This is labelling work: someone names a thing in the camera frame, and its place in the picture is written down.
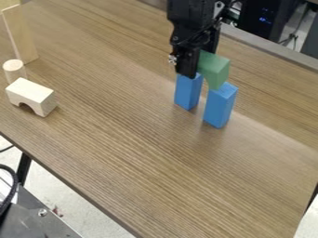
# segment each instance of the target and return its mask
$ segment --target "wooden cylinder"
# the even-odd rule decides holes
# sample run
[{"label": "wooden cylinder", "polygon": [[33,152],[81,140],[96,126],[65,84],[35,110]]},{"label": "wooden cylinder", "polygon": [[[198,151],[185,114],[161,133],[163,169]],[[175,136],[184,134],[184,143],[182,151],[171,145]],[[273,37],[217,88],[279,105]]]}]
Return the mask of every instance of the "wooden cylinder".
[{"label": "wooden cylinder", "polygon": [[19,59],[11,59],[4,63],[3,69],[7,82],[12,84],[18,78],[27,78],[23,62]]}]

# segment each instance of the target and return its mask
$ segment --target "green cube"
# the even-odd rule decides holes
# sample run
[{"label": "green cube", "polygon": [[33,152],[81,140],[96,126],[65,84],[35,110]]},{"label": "green cube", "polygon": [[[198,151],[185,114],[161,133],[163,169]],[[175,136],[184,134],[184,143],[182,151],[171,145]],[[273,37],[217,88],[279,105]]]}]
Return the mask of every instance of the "green cube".
[{"label": "green cube", "polygon": [[206,79],[210,90],[218,90],[229,78],[230,60],[201,50],[198,72]]}]

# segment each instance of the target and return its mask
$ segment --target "blue cube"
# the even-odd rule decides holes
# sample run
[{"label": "blue cube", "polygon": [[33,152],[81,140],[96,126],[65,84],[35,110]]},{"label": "blue cube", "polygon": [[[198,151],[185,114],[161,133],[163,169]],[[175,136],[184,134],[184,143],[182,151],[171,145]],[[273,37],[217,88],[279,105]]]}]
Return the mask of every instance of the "blue cube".
[{"label": "blue cube", "polygon": [[219,90],[208,90],[204,120],[216,128],[224,127],[230,119],[238,88],[224,83]]},{"label": "blue cube", "polygon": [[198,73],[194,79],[178,74],[175,103],[185,110],[191,110],[198,103],[201,95],[204,77]]}]

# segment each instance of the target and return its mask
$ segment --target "wooden table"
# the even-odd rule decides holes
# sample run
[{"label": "wooden table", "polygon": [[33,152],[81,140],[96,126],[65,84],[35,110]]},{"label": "wooden table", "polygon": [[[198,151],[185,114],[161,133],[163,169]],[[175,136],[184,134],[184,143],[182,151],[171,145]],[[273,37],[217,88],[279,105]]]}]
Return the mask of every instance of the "wooden table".
[{"label": "wooden table", "polygon": [[[24,6],[57,91],[48,118],[9,104],[0,131],[138,237],[292,237],[318,179],[318,74],[230,38],[240,92],[226,128],[173,104],[166,14],[135,0]],[[0,60],[13,58],[0,24]]]}]

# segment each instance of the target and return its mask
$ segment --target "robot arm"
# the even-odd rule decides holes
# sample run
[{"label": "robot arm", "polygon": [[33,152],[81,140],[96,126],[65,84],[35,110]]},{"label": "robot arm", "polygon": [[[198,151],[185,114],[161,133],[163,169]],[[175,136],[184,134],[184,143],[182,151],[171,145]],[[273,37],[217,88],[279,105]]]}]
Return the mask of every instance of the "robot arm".
[{"label": "robot arm", "polygon": [[200,50],[216,53],[223,9],[216,0],[168,0],[167,18],[174,25],[169,62],[177,73],[194,78]]}]

